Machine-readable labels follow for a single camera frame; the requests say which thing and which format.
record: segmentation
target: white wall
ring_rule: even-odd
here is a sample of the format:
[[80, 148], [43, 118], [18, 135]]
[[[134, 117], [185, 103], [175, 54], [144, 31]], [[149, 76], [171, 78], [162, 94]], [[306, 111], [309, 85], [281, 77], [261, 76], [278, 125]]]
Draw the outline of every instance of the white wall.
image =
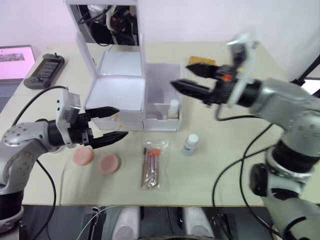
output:
[[48, 43], [74, 42], [75, 32], [63, 0], [0, 1], [0, 46], [30, 44], [37, 58]]
[[[0, 46], [31, 44], [39, 56], [47, 43], [74, 41], [63, 0], [0, 4]], [[320, 53], [319, 0], [141, 0], [140, 7], [146, 42], [227, 41], [254, 30], [291, 79]]]

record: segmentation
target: pink disc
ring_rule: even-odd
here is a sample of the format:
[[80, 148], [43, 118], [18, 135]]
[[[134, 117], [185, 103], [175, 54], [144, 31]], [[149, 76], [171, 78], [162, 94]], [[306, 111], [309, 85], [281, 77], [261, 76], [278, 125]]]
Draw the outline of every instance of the pink disc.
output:
[[113, 174], [119, 167], [119, 159], [114, 154], [106, 156], [100, 161], [100, 171], [104, 174]]
[[73, 153], [72, 161], [78, 166], [87, 165], [94, 158], [93, 151], [88, 147], [80, 147]]

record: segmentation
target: clear plastic packet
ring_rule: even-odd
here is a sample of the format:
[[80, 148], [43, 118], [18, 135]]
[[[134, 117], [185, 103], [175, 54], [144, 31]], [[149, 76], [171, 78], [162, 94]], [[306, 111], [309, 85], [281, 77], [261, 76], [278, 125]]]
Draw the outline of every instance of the clear plastic packet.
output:
[[143, 142], [141, 189], [169, 190], [169, 181], [166, 173], [169, 152], [170, 144], [167, 140]]

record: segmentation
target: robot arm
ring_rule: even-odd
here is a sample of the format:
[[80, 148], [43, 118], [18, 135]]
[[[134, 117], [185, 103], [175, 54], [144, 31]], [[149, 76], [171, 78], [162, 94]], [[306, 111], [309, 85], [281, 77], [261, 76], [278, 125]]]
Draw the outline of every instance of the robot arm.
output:
[[100, 148], [123, 139], [128, 132], [114, 131], [94, 138], [88, 122], [119, 110], [89, 109], [79, 114], [80, 97], [63, 89], [57, 101], [56, 121], [42, 119], [12, 126], [0, 142], [0, 233], [12, 229], [23, 215], [22, 200], [30, 172], [42, 154], [76, 144]]
[[250, 79], [255, 42], [244, 35], [229, 43], [233, 65], [196, 63], [187, 66], [200, 77], [217, 80], [214, 89], [180, 79], [171, 82], [180, 93], [207, 105], [238, 104], [284, 133], [266, 153], [265, 164], [250, 172], [250, 188], [261, 196], [280, 235], [286, 240], [316, 240], [320, 236], [320, 208], [299, 199], [320, 158], [320, 99], [300, 87], [272, 78]]

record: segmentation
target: small bottle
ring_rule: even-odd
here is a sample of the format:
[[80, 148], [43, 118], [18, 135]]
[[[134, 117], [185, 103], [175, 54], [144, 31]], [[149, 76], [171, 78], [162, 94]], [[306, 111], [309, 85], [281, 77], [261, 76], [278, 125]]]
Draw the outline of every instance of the small bottle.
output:
[[196, 134], [190, 134], [182, 147], [182, 153], [184, 155], [191, 155], [197, 147], [199, 138]]
[[176, 99], [171, 100], [170, 106], [168, 109], [167, 118], [168, 119], [177, 119], [179, 110], [179, 101]]

